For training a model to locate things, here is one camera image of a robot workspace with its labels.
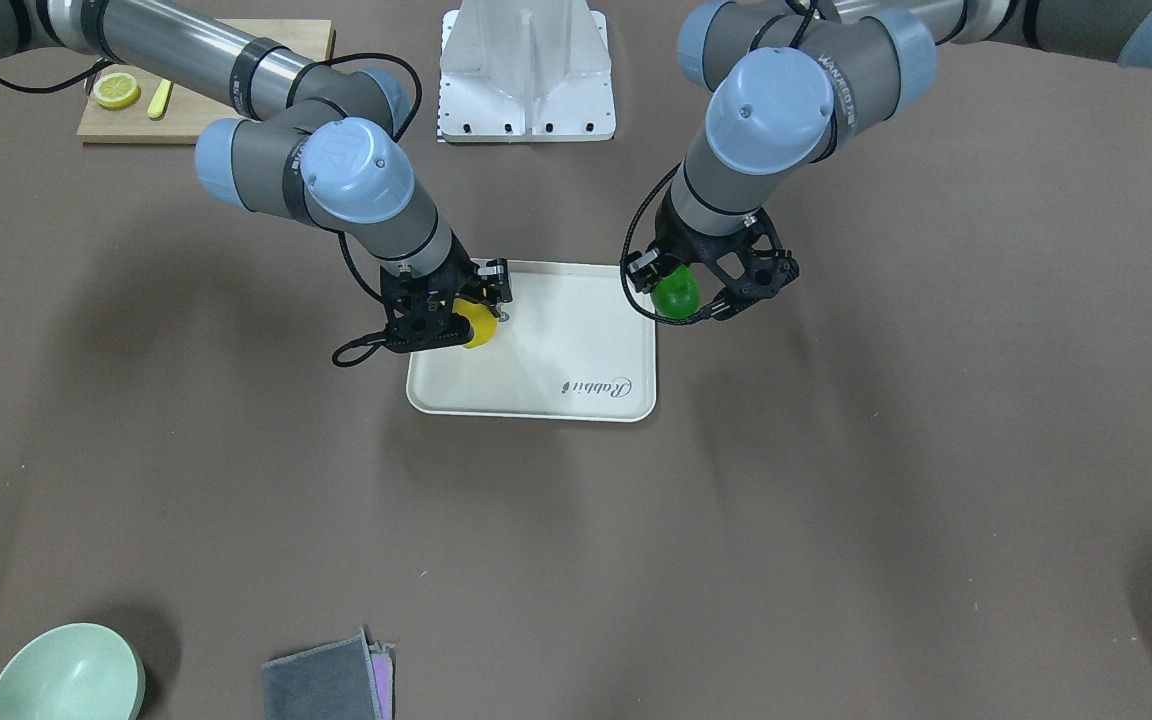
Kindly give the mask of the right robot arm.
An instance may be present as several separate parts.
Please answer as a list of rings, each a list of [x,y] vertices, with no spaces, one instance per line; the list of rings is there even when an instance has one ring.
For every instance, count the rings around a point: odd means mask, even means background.
[[[195,145],[200,185],[236,209],[347,234],[381,270],[399,333],[498,316],[507,265],[477,265],[397,145],[408,99],[382,70],[340,71],[169,1],[0,1],[0,60],[65,47],[230,105]]]

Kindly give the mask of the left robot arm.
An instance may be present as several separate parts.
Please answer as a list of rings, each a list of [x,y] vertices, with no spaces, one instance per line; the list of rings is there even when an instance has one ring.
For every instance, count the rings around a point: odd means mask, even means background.
[[[1152,1],[702,3],[677,59],[707,114],[657,185],[652,242],[622,251],[626,291],[691,297],[702,265],[713,318],[776,296],[799,275],[765,210],[776,187],[918,101],[942,45],[977,41],[1152,69]]]

